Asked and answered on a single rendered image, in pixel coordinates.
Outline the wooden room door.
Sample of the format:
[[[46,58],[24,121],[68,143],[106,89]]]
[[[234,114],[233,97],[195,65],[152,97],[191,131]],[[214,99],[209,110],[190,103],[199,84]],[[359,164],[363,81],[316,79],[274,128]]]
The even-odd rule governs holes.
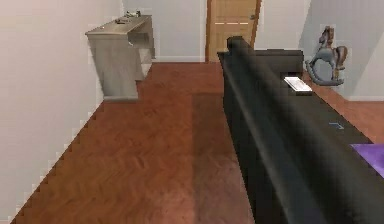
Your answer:
[[[255,43],[262,0],[207,0],[205,61],[217,62],[227,50],[227,39],[240,36]]]

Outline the grey brown rocking horse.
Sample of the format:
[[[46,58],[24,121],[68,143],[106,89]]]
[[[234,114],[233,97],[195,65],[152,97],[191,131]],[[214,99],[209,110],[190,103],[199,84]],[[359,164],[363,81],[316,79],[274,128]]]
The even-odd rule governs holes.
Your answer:
[[[343,79],[339,78],[339,72],[345,69],[344,62],[348,55],[346,46],[333,46],[334,28],[325,26],[319,37],[319,47],[311,60],[307,60],[306,70],[311,80],[319,86],[339,86],[344,83]],[[323,80],[315,69],[316,62],[322,60],[328,63],[331,67],[331,79]]]

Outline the purple cushion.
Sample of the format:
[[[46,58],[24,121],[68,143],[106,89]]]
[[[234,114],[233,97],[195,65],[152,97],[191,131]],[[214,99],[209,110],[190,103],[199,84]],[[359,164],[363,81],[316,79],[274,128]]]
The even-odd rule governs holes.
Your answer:
[[[384,179],[384,144],[352,144],[351,147]]]

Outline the white flat remote control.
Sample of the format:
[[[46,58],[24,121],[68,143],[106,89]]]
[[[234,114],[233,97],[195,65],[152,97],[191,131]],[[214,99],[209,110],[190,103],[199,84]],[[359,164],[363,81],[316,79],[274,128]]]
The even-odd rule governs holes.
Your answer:
[[[284,81],[296,92],[311,92],[312,89],[299,77],[285,77]]]

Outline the grey desk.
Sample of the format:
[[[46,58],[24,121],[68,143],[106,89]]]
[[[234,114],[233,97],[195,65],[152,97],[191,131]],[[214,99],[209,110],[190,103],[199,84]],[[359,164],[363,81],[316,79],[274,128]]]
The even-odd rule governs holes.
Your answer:
[[[105,101],[138,100],[137,82],[143,81],[155,59],[151,15],[120,17],[87,31],[93,61]]]

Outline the black sofa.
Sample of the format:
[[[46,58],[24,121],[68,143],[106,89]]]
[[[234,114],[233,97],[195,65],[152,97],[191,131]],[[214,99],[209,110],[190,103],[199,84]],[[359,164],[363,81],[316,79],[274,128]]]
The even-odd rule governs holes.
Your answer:
[[[255,223],[384,224],[384,179],[351,147],[372,140],[284,81],[300,76],[300,51],[256,50],[240,36],[227,47],[223,108]]]

